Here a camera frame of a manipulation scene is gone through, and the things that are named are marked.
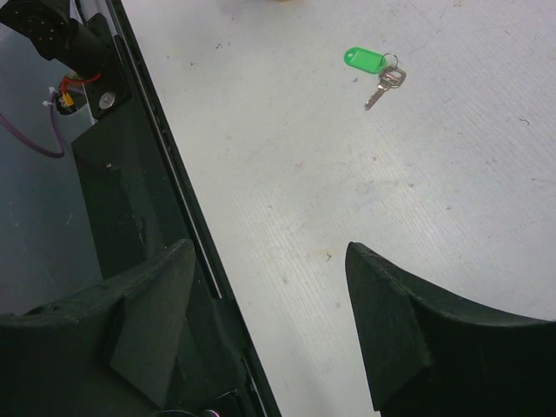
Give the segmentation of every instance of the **red wire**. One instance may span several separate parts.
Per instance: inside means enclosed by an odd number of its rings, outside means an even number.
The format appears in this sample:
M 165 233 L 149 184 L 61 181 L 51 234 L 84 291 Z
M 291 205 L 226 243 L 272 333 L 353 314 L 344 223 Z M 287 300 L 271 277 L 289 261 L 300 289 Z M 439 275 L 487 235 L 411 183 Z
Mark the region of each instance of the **red wire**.
M 93 76 L 89 80 L 72 80 L 71 78 L 65 76 L 64 78 L 62 78 L 62 87 L 60 88 L 62 90 L 62 96 L 68 92 L 68 84 L 89 84 L 98 80 L 100 77 L 100 73 L 96 76 Z

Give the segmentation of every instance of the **key ring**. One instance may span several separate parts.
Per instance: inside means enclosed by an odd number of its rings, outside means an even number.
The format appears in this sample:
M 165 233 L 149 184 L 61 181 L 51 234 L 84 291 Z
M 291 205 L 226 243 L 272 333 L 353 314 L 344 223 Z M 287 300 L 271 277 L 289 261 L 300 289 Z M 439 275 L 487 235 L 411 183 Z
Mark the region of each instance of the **key ring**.
M 398 57 L 395 54 L 391 54 L 390 52 L 387 52 L 386 54 L 381 56 L 381 65 L 382 65 L 382 62 L 384 61 L 384 58 L 386 58 L 387 56 L 393 56 L 394 58 L 396 58 L 396 64 L 394 66 L 394 69 L 397 70 L 398 69 L 398 63 L 399 63 Z

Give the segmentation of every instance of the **bolt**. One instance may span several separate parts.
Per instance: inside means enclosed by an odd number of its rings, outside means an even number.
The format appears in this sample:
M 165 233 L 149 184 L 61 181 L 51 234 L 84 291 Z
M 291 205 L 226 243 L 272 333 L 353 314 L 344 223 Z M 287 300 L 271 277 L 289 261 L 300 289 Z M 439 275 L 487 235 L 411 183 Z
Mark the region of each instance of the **bolt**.
M 101 96 L 101 99 L 98 102 L 98 107 L 100 107 L 102 110 L 109 109 L 114 105 L 115 101 L 116 94 L 114 94 L 112 91 L 107 91 Z

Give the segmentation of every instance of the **green plastic tag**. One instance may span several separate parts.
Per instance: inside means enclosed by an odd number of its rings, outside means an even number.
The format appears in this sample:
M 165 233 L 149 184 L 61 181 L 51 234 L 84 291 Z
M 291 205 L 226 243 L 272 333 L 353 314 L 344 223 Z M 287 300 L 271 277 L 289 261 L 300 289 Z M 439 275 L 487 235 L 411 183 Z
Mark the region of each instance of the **green plastic tag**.
M 344 63 L 369 74 L 380 74 L 387 65 L 382 54 L 363 48 L 352 48 L 344 55 Z

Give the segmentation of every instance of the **silver key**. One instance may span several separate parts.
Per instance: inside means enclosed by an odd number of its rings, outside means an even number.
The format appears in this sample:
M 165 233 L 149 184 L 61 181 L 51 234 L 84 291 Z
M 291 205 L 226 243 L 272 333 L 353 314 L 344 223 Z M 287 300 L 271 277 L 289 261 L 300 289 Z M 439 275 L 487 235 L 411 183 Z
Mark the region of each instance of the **silver key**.
M 379 85 L 376 92 L 365 103 L 365 110 L 370 110 L 379 98 L 389 89 L 397 89 L 406 80 L 406 71 L 397 66 L 388 65 L 379 75 Z

